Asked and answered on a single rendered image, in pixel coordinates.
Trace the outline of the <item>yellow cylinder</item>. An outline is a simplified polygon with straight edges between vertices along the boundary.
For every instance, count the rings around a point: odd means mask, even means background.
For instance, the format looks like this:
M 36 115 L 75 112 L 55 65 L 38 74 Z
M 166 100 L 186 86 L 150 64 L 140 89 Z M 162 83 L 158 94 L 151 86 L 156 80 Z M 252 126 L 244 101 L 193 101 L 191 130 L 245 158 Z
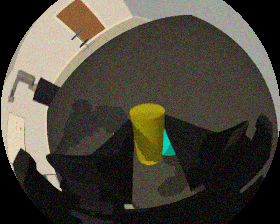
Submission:
M 160 104 L 137 104 L 130 111 L 137 158 L 144 164 L 159 163 L 165 133 L 165 108 Z

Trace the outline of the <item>cyan circle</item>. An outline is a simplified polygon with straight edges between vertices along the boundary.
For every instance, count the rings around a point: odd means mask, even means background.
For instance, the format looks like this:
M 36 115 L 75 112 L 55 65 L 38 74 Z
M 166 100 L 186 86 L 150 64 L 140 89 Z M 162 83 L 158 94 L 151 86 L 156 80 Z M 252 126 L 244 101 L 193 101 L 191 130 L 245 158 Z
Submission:
M 170 144 L 170 139 L 166 136 L 166 132 L 164 133 L 164 138 L 162 138 L 162 154 L 165 154 L 165 156 L 172 156 L 172 154 L 175 154 Z

